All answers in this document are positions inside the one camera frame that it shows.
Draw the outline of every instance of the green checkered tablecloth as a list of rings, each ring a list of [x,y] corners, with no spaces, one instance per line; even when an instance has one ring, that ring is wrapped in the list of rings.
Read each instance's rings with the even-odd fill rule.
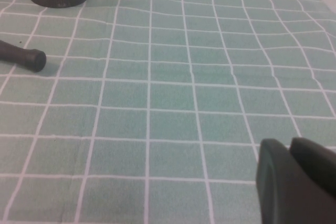
[[[260,141],[336,150],[321,0],[0,0],[0,223],[260,223]]]

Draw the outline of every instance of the square tile pattern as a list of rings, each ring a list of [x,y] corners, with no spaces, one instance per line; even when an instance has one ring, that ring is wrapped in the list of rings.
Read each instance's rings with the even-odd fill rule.
[[[253,143],[335,146],[335,22],[321,0],[0,0],[0,39],[48,54],[0,64],[0,219],[260,223]]]

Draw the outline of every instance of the white grid line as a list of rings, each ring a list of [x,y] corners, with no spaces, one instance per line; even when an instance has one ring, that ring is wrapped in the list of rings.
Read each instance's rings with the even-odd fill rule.
[[[18,178],[20,174],[8,173],[0,174],[0,178]],[[25,174],[25,178],[44,178],[44,179],[85,179],[87,178],[114,178],[114,179],[127,179],[127,180],[159,180],[159,181],[176,181],[176,182],[205,182],[203,178],[183,178],[183,177],[135,177],[135,176],[122,176],[122,175],[99,175],[90,174],[85,175],[67,175],[67,174]],[[222,184],[245,184],[245,185],[255,185],[253,180],[230,180],[230,179],[209,179],[210,183],[222,183]]]
[[[46,106],[45,106],[45,109],[44,109],[44,111],[43,111],[43,113],[42,113],[42,116],[41,116],[41,118],[40,118],[40,120],[39,120],[39,122],[38,122],[37,129],[36,129],[36,132],[35,132],[35,135],[34,135],[34,138],[33,138],[33,142],[32,142],[32,144],[31,144],[31,146],[30,146],[30,148],[29,148],[29,152],[28,152],[27,158],[26,158],[26,160],[25,160],[25,163],[24,163],[22,172],[21,172],[20,177],[19,177],[19,180],[18,180],[18,182],[17,182],[17,184],[16,184],[15,190],[13,191],[13,193],[12,193],[12,195],[11,195],[11,197],[10,197],[10,199],[9,199],[9,201],[8,201],[8,203],[7,203],[7,205],[6,205],[6,208],[5,208],[5,211],[4,211],[4,215],[3,215],[3,222],[7,222],[10,208],[12,207],[13,202],[14,202],[14,200],[15,200],[15,198],[16,198],[16,195],[18,194],[18,192],[19,192],[19,190],[20,190],[20,188],[21,188],[21,185],[22,185],[22,182],[23,182],[24,175],[26,174],[26,171],[27,171],[27,168],[28,168],[29,161],[30,161],[31,156],[32,156],[32,154],[33,154],[35,145],[36,145],[36,143],[37,143],[37,139],[38,139],[39,132],[40,132],[40,130],[41,130],[41,128],[42,128],[42,124],[43,124],[44,118],[45,118],[45,116],[46,116],[46,114],[47,114],[49,105],[51,104],[51,101],[52,101],[53,96],[54,96],[54,93],[55,93],[55,89],[56,89],[57,82],[58,82],[58,77],[60,76],[60,72],[61,72],[61,70],[62,70],[63,64],[64,64],[64,62],[65,62],[65,60],[66,60],[66,58],[67,58],[67,55],[69,54],[71,44],[72,44],[72,42],[73,42],[73,40],[74,40],[74,37],[75,37],[75,34],[76,34],[76,30],[77,30],[77,26],[78,26],[78,22],[79,22],[79,17],[80,17],[80,15],[81,15],[81,12],[82,12],[82,10],[84,9],[85,5],[86,5],[86,3],[83,4],[83,7],[80,9],[80,11],[79,11],[79,13],[78,13],[78,15],[77,15],[77,19],[76,19],[76,22],[75,22],[75,26],[74,26],[74,29],[73,29],[73,32],[72,32],[72,37],[71,37],[70,42],[69,42],[69,44],[68,44],[68,48],[67,48],[67,51],[66,51],[66,53],[65,53],[65,56],[64,56],[62,62],[60,63],[60,67],[59,67],[59,69],[58,69],[58,72],[57,72],[57,75],[56,75],[56,78],[55,78],[55,81],[54,81],[54,85],[53,85],[53,87],[52,87],[52,89],[51,89],[51,92],[50,92],[50,95],[49,95],[49,98],[48,98],[48,102],[47,102],[47,104],[46,104]]]
[[[30,34],[20,34],[20,33],[8,33],[0,31],[0,34],[7,34],[7,35],[17,35],[17,36],[30,36]],[[71,37],[61,37],[61,36],[48,36],[48,35],[34,35],[33,37],[40,37],[40,38],[57,38],[57,39],[71,39]],[[83,41],[101,41],[101,40],[109,40],[109,38],[98,38],[98,39],[88,39],[88,38],[74,38],[74,40],[83,40]],[[139,45],[148,45],[148,42],[135,42],[135,41],[126,41],[126,40],[119,40],[114,39],[113,41],[117,42],[123,42],[123,43],[129,43],[129,44],[139,44]],[[177,45],[177,44],[161,44],[161,43],[152,43],[152,45],[155,46],[168,46],[168,47],[186,47],[186,45]],[[207,46],[189,46],[190,48],[203,48],[203,49],[221,49],[221,47],[207,47]],[[264,47],[265,50],[272,50],[272,49],[289,49],[289,48],[307,48],[307,49],[315,49],[325,52],[333,52],[333,50],[324,49],[324,48],[318,48],[318,47],[307,47],[307,46],[283,46],[283,47]],[[262,50],[261,48],[227,48],[228,50],[249,50],[249,51],[259,51]]]
[[[332,115],[336,118],[335,110],[333,109],[333,107],[332,107],[332,105],[331,105],[331,102],[330,102],[330,100],[329,100],[329,98],[328,98],[328,96],[327,96],[327,94],[326,94],[326,91],[323,89],[322,84],[315,78],[314,71],[313,71],[312,68],[311,68],[310,62],[309,62],[309,60],[308,60],[308,57],[307,57],[307,55],[306,55],[306,52],[304,51],[303,47],[301,46],[301,43],[297,40],[297,38],[294,36],[294,34],[288,29],[288,27],[282,22],[282,20],[281,20],[279,14],[278,14],[278,12],[277,12],[276,10],[274,10],[274,11],[275,11],[275,14],[277,15],[277,17],[279,18],[279,20],[281,21],[283,27],[286,29],[286,31],[291,35],[291,37],[295,40],[295,42],[297,43],[297,45],[300,47],[300,50],[301,50],[301,52],[302,52],[302,54],[303,54],[303,56],[304,56],[304,58],[305,58],[305,60],[306,60],[307,66],[310,68],[310,72],[311,72],[311,77],[312,77],[312,79],[313,79],[313,80],[317,83],[317,85],[319,86],[319,88],[320,88],[320,90],[322,91],[322,94],[323,94],[323,96],[324,96],[324,98],[325,98],[325,101],[327,102],[327,104],[328,104],[328,106],[329,106],[329,109],[330,109]]]
[[[145,195],[143,223],[149,223],[149,177],[150,177],[150,108],[151,108],[151,60],[152,60],[152,11],[153,0],[150,1],[149,16],[149,44],[148,44],[148,85],[147,85],[147,109],[146,109],[146,160],[145,160]]]
[[[0,1],[0,3],[2,4],[10,4],[11,2],[4,2],[4,1]],[[30,5],[30,6],[35,6],[35,4],[30,4],[30,3],[15,3],[15,5]],[[227,5],[215,5],[215,6],[219,6],[219,7],[231,7],[231,8],[241,8],[243,9],[241,6],[227,6]],[[106,8],[115,8],[115,6],[103,6]],[[120,6],[119,8],[122,9],[131,9],[131,10],[137,10],[140,12],[146,12],[149,13],[149,10],[144,10],[144,9],[138,9],[138,8],[134,8],[134,7],[128,7],[128,6]],[[268,10],[273,10],[271,8],[259,8],[259,7],[246,7],[246,9],[268,9]],[[276,9],[279,11],[285,11],[285,12],[303,12],[303,11],[299,11],[299,10],[287,10],[287,9]],[[314,11],[304,11],[305,13],[316,13]],[[182,15],[180,14],[168,14],[168,13],[160,13],[160,12],[153,12],[155,14],[160,14],[160,15],[165,15],[165,16],[177,16],[177,17],[182,17]],[[25,14],[25,13],[12,13],[12,12],[5,12],[5,14],[13,14],[13,15],[25,15],[25,16],[37,16],[36,14]],[[212,18],[214,19],[214,16],[201,16],[201,15],[185,15],[186,17],[199,17],[199,18]],[[44,15],[44,17],[51,17],[51,18],[63,18],[63,19],[76,19],[75,17],[65,17],[65,16],[54,16],[54,15]],[[248,20],[247,18],[230,18],[230,17],[218,17],[218,19],[234,19],[234,20]],[[80,20],[91,20],[94,22],[103,22],[101,20],[98,19],[90,19],[90,18],[80,18]],[[251,19],[252,21],[260,21],[260,22],[280,22],[279,20],[264,20],[264,19]],[[327,21],[332,21],[332,22],[336,22],[336,19],[316,19],[316,20],[327,20]],[[312,21],[310,19],[303,19],[303,20],[283,20],[283,22],[285,23],[292,23],[292,22],[309,22]]]
[[[10,101],[0,101],[0,104],[15,105],[15,106],[40,106],[45,107],[46,104],[42,103],[29,103],[29,102],[10,102]],[[99,108],[98,105],[92,104],[50,104],[49,107],[82,107],[82,108]],[[128,111],[147,111],[147,108],[133,108],[133,107],[111,107],[111,106],[100,106],[101,109],[105,110],[128,110]],[[196,113],[193,110],[175,110],[175,109],[149,109],[151,112],[168,112],[168,113]],[[247,115],[247,116],[268,116],[268,117],[278,117],[278,118],[300,118],[300,119],[327,119],[336,120],[333,116],[315,116],[315,115],[289,115],[289,114],[262,114],[262,113],[242,113],[242,112],[222,112],[222,111],[198,111],[199,114],[208,115]]]
[[[54,58],[63,58],[61,55],[48,55],[49,57]],[[86,57],[86,56],[68,56],[68,59],[85,59],[85,60],[106,60],[106,58],[94,58],[94,57]],[[113,58],[109,59],[109,61],[124,61],[124,62],[142,62],[148,63],[148,60],[133,60],[133,59],[119,59]],[[164,61],[164,60],[151,60],[152,63],[166,63],[166,64],[176,64],[176,65],[188,65],[188,62],[183,61]],[[225,63],[192,63],[197,66],[220,66],[220,67],[229,67],[230,64]],[[270,68],[270,65],[259,65],[259,64],[232,64],[234,67],[251,67],[251,68]],[[273,65],[274,68],[287,68],[287,69],[300,69],[300,70],[310,70],[308,67],[299,67],[299,66],[286,66],[286,65]],[[325,68],[312,68],[312,70],[316,71],[326,71],[326,72],[336,72],[336,69],[325,69]]]
[[[125,1],[149,1],[149,0],[125,0]],[[177,1],[177,0],[168,0],[168,1],[173,1],[173,2],[181,2],[181,1]],[[194,5],[205,5],[205,6],[211,6],[211,4],[206,4],[206,3],[198,3],[198,2],[188,2],[188,1],[185,1],[184,2],[185,4],[194,4]],[[34,6],[34,4],[30,4],[30,3],[16,3],[18,5],[31,5],[31,6]],[[220,4],[215,4],[215,6],[218,6],[218,7],[231,7],[231,8],[242,8],[241,6],[238,6],[238,5],[220,5]],[[127,7],[127,6],[120,6],[122,8],[133,8],[135,10],[139,10],[139,11],[142,11],[142,12],[148,12],[149,13],[149,10],[145,10],[145,9],[138,9],[138,8],[134,8],[134,7]],[[266,8],[266,7],[246,7],[247,9],[262,9],[262,10],[273,10],[273,8]],[[285,12],[302,12],[301,10],[292,10],[292,9],[281,9],[281,8],[276,8],[275,10],[279,10],[279,11],[285,11]],[[320,10],[306,10],[306,12],[309,12],[309,13],[330,13],[330,12],[327,12],[327,11],[320,11]],[[166,15],[170,15],[170,16],[179,16],[179,17],[182,17],[182,14],[168,14],[168,13],[159,13],[159,12],[153,12],[153,13],[158,13],[158,14],[166,14]]]
[[[121,0],[118,0],[117,6],[116,6],[115,11],[114,11],[114,22],[113,22],[114,24],[117,21],[118,7],[120,5],[120,1]],[[95,136],[96,136],[97,128],[98,128],[99,115],[100,115],[102,99],[103,99],[103,94],[104,94],[104,86],[105,86],[105,81],[106,81],[105,78],[106,78],[106,74],[107,74],[107,70],[108,70],[109,58],[110,58],[110,55],[111,55],[111,49],[112,49],[112,43],[113,43],[115,28],[116,27],[114,25],[113,28],[112,28],[111,36],[110,36],[110,43],[109,43],[109,48],[108,48],[108,52],[107,52],[107,60],[106,60],[106,64],[105,64],[105,68],[104,68],[104,72],[103,72],[103,78],[102,78],[101,89],[100,89],[100,94],[99,94],[99,102],[98,102],[98,107],[97,107],[97,111],[96,111],[96,118],[94,119],[95,121],[94,121],[94,125],[93,125],[93,130],[92,130],[92,138],[90,140],[89,153],[88,153],[88,157],[87,157],[87,160],[86,160],[85,176],[83,178],[83,181],[82,181],[82,184],[81,184],[80,190],[79,190],[79,197],[78,197],[78,201],[77,201],[77,209],[76,209],[76,214],[75,214],[75,223],[79,223],[80,213],[81,213],[81,208],[82,208],[82,203],[83,203],[84,190],[85,190],[85,186],[86,186],[86,182],[87,182],[87,177],[88,177],[89,172],[90,172],[90,164],[91,164],[94,140],[95,140]]]
[[[207,201],[208,201],[208,207],[209,207],[209,220],[210,220],[210,224],[215,224],[212,194],[211,194],[210,184],[209,184],[209,180],[208,180],[209,177],[208,177],[208,171],[207,171],[207,166],[206,166],[206,158],[205,158],[205,151],[204,151],[204,145],[203,145],[203,136],[202,136],[202,130],[201,130],[201,123],[199,121],[200,117],[199,117],[199,114],[198,114],[195,77],[194,77],[194,74],[193,74],[193,66],[192,66],[192,61],[191,61],[191,56],[190,56],[188,32],[187,32],[187,25],[186,25],[185,11],[184,11],[184,0],[181,0],[181,2],[182,2],[183,25],[184,25],[184,29],[185,29],[185,42],[186,42],[186,46],[187,46],[189,70],[190,70],[190,75],[191,75],[191,80],[192,80],[192,90],[193,90],[193,98],[194,98],[194,109],[195,109],[195,115],[196,115],[196,125],[197,125],[198,139],[200,141],[202,167],[203,167],[203,174],[204,174],[204,179],[205,179],[205,188],[206,188]]]
[[[212,3],[213,3],[213,10],[214,10],[214,13],[215,13],[218,29],[219,29],[219,31],[222,31],[222,29],[220,27],[221,25],[219,24],[219,20],[218,20],[218,16],[217,16],[217,10],[216,10],[216,7],[215,7],[215,0],[212,0]],[[226,44],[225,44],[225,41],[224,41],[223,34],[222,33],[219,33],[219,34],[220,34],[220,39],[221,39],[222,44],[223,44],[223,49],[225,51],[226,58],[227,58],[227,60],[228,60],[228,62],[230,64],[231,75],[234,78],[234,82],[235,82],[234,86],[236,88],[240,110],[242,111],[242,114],[243,114],[243,117],[244,117],[244,122],[245,122],[245,125],[246,125],[246,130],[248,132],[250,141],[252,143],[252,148],[253,148],[253,152],[254,152],[255,158],[256,158],[256,160],[258,160],[258,151],[257,151],[256,145],[255,145],[255,141],[254,141],[254,138],[253,138],[253,135],[252,135],[252,132],[251,132],[248,120],[247,120],[247,116],[246,116],[245,108],[244,108],[244,105],[243,105],[242,97],[240,96],[240,90],[239,90],[239,86],[238,86],[237,77],[234,74],[234,68],[232,66],[232,61],[230,59],[229,53],[228,53],[227,48],[226,48]]]
[[[0,134],[0,141],[1,138],[33,138],[34,135],[31,134]],[[66,139],[66,140],[91,140],[92,136],[61,136],[61,135],[40,135],[38,137],[39,140],[55,140],[55,139]],[[119,138],[119,137],[95,137],[96,140],[99,141],[113,141],[113,142],[139,142],[139,143],[146,143],[148,140],[144,138]],[[150,143],[170,143],[170,144],[186,144],[186,145],[193,145],[199,144],[197,140],[168,140],[168,139],[149,139]],[[235,142],[218,142],[215,141],[204,141],[204,145],[221,145],[221,146],[242,146],[242,147],[252,147],[252,143],[235,143]],[[336,149],[336,146],[327,145],[325,148],[328,149]]]
[[[4,14],[11,14],[11,15],[18,15],[18,16],[28,16],[28,17],[39,17],[39,14],[24,14],[24,13],[11,13],[11,12],[5,12]],[[52,15],[44,15],[44,17],[47,18],[62,18],[62,19],[73,19],[76,20],[74,17],[59,17],[59,16],[52,16]],[[202,16],[189,16],[189,17],[200,17],[200,18],[210,18],[210,19],[215,19],[214,17],[202,17]],[[245,19],[245,18],[218,18],[218,19],[228,19],[228,20],[252,20],[252,21],[257,21],[257,22],[272,22],[272,23],[280,23],[280,21],[268,21],[268,20],[261,20],[261,19]],[[91,18],[79,18],[79,20],[86,20],[86,21],[92,21],[92,22],[97,22],[97,23],[102,23],[106,25],[113,25],[113,23],[101,21],[98,19],[91,19]],[[332,19],[318,19],[321,21],[332,21],[336,22],[336,20]],[[296,20],[295,22],[311,22],[312,20]],[[321,30],[313,30],[313,31],[296,31],[292,32],[293,34],[305,34],[305,33],[320,33],[324,32],[332,37],[336,37],[336,35],[333,35],[329,32],[327,32],[319,23],[317,23],[320,27]],[[133,28],[149,28],[148,26],[135,26],[135,25],[126,25],[126,24],[116,24],[116,26],[121,26],[121,27],[133,27]],[[166,27],[152,27],[153,29],[162,29],[162,30],[177,30],[177,31],[184,31],[184,29],[181,28],[166,28]],[[219,33],[218,30],[197,30],[197,29],[188,29],[188,31],[199,31],[202,33]],[[240,32],[232,32],[232,31],[222,31],[222,33],[225,34],[245,34],[245,35],[252,35],[253,33],[240,33]],[[265,34],[258,34],[258,35],[286,35],[288,33],[265,33]],[[51,37],[51,38],[69,38],[69,37],[62,37],[62,36],[47,36],[47,35],[36,35],[36,36],[46,36],[46,37]]]
[[[33,75],[16,75],[13,74],[11,77],[17,78],[35,78],[35,79],[46,79],[46,80],[72,80],[72,81],[102,81],[103,78],[86,78],[86,77],[40,77],[40,76],[33,76]],[[132,82],[132,83],[144,83],[148,84],[147,80],[132,80],[132,79],[110,79],[104,78],[105,81],[110,82]],[[162,84],[162,85],[177,85],[177,86],[192,86],[192,83],[189,82],[172,82],[172,81],[151,81],[152,84]],[[254,89],[254,90],[280,90],[278,87],[256,87],[256,86],[245,86],[245,85],[235,85],[235,84],[211,84],[211,83],[195,83],[196,87],[215,87],[215,88],[240,88],[240,89]],[[281,88],[282,90],[286,91],[304,91],[304,92],[314,92],[314,93],[323,93],[321,89],[305,89],[305,88]],[[336,90],[324,90],[324,92],[328,93],[336,93]],[[33,102],[12,102],[12,101],[1,101],[2,104],[14,104],[14,105],[34,105],[34,106],[43,106],[44,103],[33,103]],[[50,106],[68,106],[72,104],[50,104]]]
[[[246,9],[245,9],[245,2],[244,2],[244,0],[241,0],[241,3],[242,3],[242,5],[243,5],[243,9],[244,9],[244,12],[245,12],[245,14],[246,14],[246,17],[249,19],[249,14],[247,13],[247,11],[246,11]],[[301,136],[301,132],[300,132],[300,130],[299,130],[298,125],[296,124],[295,118],[294,118],[293,115],[292,115],[292,111],[291,111],[291,109],[290,109],[290,107],[289,107],[289,105],[288,105],[287,99],[286,99],[286,97],[285,97],[285,95],[284,95],[284,93],[283,93],[283,89],[282,89],[282,87],[281,87],[281,84],[280,84],[278,78],[275,76],[274,68],[273,68],[272,62],[271,62],[270,58],[268,57],[268,54],[266,53],[265,49],[263,48],[263,46],[262,46],[262,44],[261,44],[261,42],[260,42],[260,40],[259,40],[259,37],[258,37],[258,35],[257,35],[257,33],[256,33],[255,29],[254,29],[254,26],[253,26],[251,20],[249,20],[249,24],[250,24],[250,27],[251,27],[251,29],[252,29],[252,31],[253,31],[255,37],[256,37],[256,40],[257,40],[257,42],[258,42],[260,48],[262,49],[262,51],[263,51],[263,53],[264,53],[264,55],[265,55],[265,57],[266,57],[266,59],[267,59],[269,65],[270,65],[270,67],[271,67],[271,74],[272,74],[272,77],[275,79],[275,81],[276,81],[276,83],[277,83],[277,86],[278,86],[279,91],[280,91],[280,94],[281,94],[281,98],[282,98],[282,100],[283,100],[283,103],[284,103],[284,105],[285,105],[287,111],[288,111],[288,114],[290,115],[290,118],[291,118],[291,120],[292,120],[292,122],[293,122],[294,128],[295,128],[295,130],[296,130],[298,136]]]
[[[104,23],[106,25],[113,25],[113,23],[106,23],[106,22],[98,22],[98,23]],[[149,29],[148,26],[132,26],[132,25],[124,25],[124,24],[116,24],[116,26],[121,26],[121,27],[132,27],[132,28],[144,28],[144,29]],[[174,30],[174,31],[184,31],[184,29],[181,28],[166,28],[166,27],[152,27],[152,29],[156,30]],[[218,34],[218,33],[223,33],[223,34],[242,34],[242,35],[253,35],[253,33],[241,33],[241,32],[233,32],[233,31],[218,31],[218,30],[197,30],[197,29],[187,29],[187,31],[196,31],[199,33],[212,33],[212,34]],[[296,31],[292,32],[293,34],[311,34],[311,33],[327,33],[332,37],[336,37],[335,35],[332,35],[328,32],[325,32],[324,30],[316,30],[316,31]],[[0,32],[0,34],[12,34],[12,35],[27,35],[27,34],[16,34],[16,33],[7,33],[7,32]],[[287,35],[288,33],[266,33],[266,34],[258,34],[260,36],[279,36],[279,35]],[[44,38],[58,38],[58,39],[70,39],[70,37],[66,36],[52,36],[52,35],[40,35],[36,34],[34,35],[35,37],[44,37]],[[107,40],[108,38],[98,38],[98,39],[85,39],[85,38],[75,38],[78,40],[101,40],[105,39]],[[128,41],[129,43],[141,43],[141,44],[148,44],[145,42],[134,42],[134,41]]]

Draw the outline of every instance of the black handle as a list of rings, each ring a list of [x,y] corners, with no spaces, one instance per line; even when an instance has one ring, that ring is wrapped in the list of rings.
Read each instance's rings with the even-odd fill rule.
[[[40,72],[47,63],[47,56],[37,49],[23,49],[0,40],[0,60],[22,65],[34,72]]]

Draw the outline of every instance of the black cylindrical handle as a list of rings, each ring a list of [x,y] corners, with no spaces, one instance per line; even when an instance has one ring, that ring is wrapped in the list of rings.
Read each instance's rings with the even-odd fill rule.
[[[40,72],[47,63],[47,56],[37,49],[23,49],[0,40],[0,60],[13,62]]]

